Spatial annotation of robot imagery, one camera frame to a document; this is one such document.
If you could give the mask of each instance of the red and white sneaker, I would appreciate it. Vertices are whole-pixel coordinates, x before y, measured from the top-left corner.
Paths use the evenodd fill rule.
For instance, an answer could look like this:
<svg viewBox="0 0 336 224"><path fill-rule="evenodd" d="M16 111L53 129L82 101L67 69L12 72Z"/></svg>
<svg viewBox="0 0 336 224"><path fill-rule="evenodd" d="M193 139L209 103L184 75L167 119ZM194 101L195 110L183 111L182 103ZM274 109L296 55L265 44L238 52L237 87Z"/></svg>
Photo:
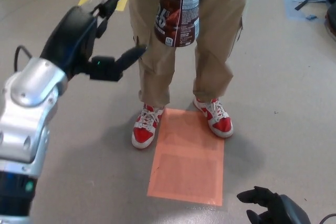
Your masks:
<svg viewBox="0 0 336 224"><path fill-rule="evenodd" d="M152 143L163 111L164 108L144 105L133 129L132 144L135 148L145 149Z"/></svg>
<svg viewBox="0 0 336 224"><path fill-rule="evenodd" d="M224 110L219 99L209 103L201 102L194 98L194 105L204 113L213 133L222 138L228 138L233 134L233 126L229 114Z"/></svg>

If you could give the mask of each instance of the cable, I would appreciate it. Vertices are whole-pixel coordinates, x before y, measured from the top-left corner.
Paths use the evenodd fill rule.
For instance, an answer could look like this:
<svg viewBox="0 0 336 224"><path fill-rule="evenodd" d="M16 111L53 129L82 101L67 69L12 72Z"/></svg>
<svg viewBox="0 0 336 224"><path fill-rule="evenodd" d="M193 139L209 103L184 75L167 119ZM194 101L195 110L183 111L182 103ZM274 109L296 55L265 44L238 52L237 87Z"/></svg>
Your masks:
<svg viewBox="0 0 336 224"><path fill-rule="evenodd" d="M17 72L17 62L19 60L20 50L23 50L23 52L25 52L25 54L27 55L29 59L33 57L32 54L28 51L28 49L25 46L22 46L22 45L18 46L14 54L14 72Z"/></svg>
<svg viewBox="0 0 336 224"><path fill-rule="evenodd" d="M330 215L325 216L325 217L321 220L320 224L325 223L326 220L330 219L331 217L336 217L336 214L330 214Z"/></svg>

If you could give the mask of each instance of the shoelace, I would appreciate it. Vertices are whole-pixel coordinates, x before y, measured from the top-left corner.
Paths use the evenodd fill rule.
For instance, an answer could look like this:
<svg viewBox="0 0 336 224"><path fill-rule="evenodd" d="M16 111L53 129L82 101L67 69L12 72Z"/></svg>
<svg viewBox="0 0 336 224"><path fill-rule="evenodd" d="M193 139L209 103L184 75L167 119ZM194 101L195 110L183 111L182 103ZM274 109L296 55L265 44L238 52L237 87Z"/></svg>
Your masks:
<svg viewBox="0 0 336 224"><path fill-rule="evenodd" d="M222 118L228 118L228 113L224 110L223 106L220 102L212 102L211 103L211 111L215 112L215 119L219 121Z"/></svg>
<svg viewBox="0 0 336 224"><path fill-rule="evenodd" d="M159 123L159 115L156 111L149 111L148 109L143 109L140 116L139 128L149 129L154 122Z"/></svg>

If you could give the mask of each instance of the robotic arm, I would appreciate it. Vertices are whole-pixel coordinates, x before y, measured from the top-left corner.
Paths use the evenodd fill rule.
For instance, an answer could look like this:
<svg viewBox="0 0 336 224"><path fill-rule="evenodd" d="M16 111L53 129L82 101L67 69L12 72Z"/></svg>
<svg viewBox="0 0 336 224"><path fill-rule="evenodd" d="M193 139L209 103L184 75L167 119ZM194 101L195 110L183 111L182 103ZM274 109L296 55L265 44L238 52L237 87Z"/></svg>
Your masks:
<svg viewBox="0 0 336 224"><path fill-rule="evenodd" d="M29 212L48 148L48 125L68 82L79 73L119 81L145 52L146 46L137 43L118 60L96 56L89 61L118 1L88 0L71 8L40 57L31 58L0 91L0 224L32 223Z"/></svg>

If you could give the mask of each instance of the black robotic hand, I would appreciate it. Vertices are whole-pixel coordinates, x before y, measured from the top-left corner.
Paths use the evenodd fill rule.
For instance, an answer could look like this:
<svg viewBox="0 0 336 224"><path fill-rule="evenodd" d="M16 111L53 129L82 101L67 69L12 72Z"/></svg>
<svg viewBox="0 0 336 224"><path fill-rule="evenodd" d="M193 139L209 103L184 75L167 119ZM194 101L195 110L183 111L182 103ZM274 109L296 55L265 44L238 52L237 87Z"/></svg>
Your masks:
<svg viewBox="0 0 336 224"><path fill-rule="evenodd" d="M306 212L286 195L272 193L267 188L255 186L253 190L237 195L243 203L258 204L267 211L257 214L247 210L252 224L311 224Z"/></svg>

